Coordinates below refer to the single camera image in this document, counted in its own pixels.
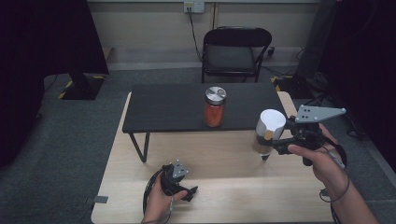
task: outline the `left hand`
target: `left hand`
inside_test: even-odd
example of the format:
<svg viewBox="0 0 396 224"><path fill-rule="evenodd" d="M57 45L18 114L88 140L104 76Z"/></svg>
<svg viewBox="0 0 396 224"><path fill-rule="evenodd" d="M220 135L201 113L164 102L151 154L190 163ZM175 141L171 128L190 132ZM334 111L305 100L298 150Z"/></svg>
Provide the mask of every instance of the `left hand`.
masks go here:
<svg viewBox="0 0 396 224"><path fill-rule="evenodd" d="M160 174L155 178L154 186L152 187L151 192L148 195L148 205L146 207L146 213L143 217L142 223L158 220L162 217L165 217L167 212L169 211L172 196L167 196L163 193L163 189L161 187L162 175L163 172L160 172ZM181 200L186 195L186 190L182 190L181 192L174 194L174 202Z"/></svg>

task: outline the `wooden table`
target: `wooden table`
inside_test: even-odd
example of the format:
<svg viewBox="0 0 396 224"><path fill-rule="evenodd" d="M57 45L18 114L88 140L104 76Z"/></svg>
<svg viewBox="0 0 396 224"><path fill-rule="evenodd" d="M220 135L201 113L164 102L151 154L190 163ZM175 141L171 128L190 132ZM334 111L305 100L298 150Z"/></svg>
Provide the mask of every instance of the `wooden table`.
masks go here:
<svg viewBox="0 0 396 224"><path fill-rule="evenodd" d="M289 95L278 95L287 115L296 115ZM323 185L312 167L295 155L280 156L276 151L262 161L251 147L254 131L153 133L149 160L143 163L121 130L129 99L130 95L98 192L108 200L95 204L93 223L140 223L149 179L176 159L190 170L180 185L199 188L190 203L176 203L171 223L332 221L330 205L318 196ZM135 137L144 143L144 133Z"/></svg>

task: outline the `chair backrest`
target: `chair backrest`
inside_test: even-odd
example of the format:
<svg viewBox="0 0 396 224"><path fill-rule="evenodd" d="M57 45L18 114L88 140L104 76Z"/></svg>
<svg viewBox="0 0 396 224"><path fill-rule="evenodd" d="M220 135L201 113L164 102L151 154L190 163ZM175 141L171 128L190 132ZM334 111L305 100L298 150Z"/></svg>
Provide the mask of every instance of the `chair backrest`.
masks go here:
<svg viewBox="0 0 396 224"><path fill-rule="evenodd" d="M204 45L235 47L268 47L271 41L271 34L262 28L240 26L221 26L204 37Z"/></svg>

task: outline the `electrical outlet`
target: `electrical outlet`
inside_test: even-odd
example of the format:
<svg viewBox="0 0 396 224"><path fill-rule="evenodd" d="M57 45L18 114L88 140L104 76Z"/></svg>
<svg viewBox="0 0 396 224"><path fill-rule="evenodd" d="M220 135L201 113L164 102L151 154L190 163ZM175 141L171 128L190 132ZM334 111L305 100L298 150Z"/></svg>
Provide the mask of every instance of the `electrical outlet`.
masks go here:
<svg viewBox="0 0 396 224"><path fill-rule="evenodd" d="M271 56L273 56L274 52L275 52L275 48L274 47L269 47L268 50L267 50L267 55L269 57L271 57Z"/></svg>
<svg viewBox="0 0 396 224"><path fill-rule="evenodd" d="M194 2L184 2L184 12L194 12Z"/></svg>
<svg viewBox="0 0 396 224"><path fill-rule="evenodd" d="M205 2L194 2L194 13L204 13Z"/></svg>

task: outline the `black metal table leg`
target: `black metal table leg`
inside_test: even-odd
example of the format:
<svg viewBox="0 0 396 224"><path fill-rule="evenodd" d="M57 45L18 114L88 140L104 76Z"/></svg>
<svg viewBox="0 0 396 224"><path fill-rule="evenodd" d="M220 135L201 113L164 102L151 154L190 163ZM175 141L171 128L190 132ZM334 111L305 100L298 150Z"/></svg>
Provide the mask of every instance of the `black metal table leg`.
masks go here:
<svg viewBox="0 0 396 224"><path fill-rule="evenodd" d="M146 139L145 139L145 146L143 149L143 154L142 151L140 150L139 145L136 142L136 139L134 138L133 133L129 133L129 136L131 136L132 142L134 143L134 148L136 149L137 154L140 157L140 160L142 162L146 162L148 160L148 151L149 151L149 133L146 133Z"/></svg>

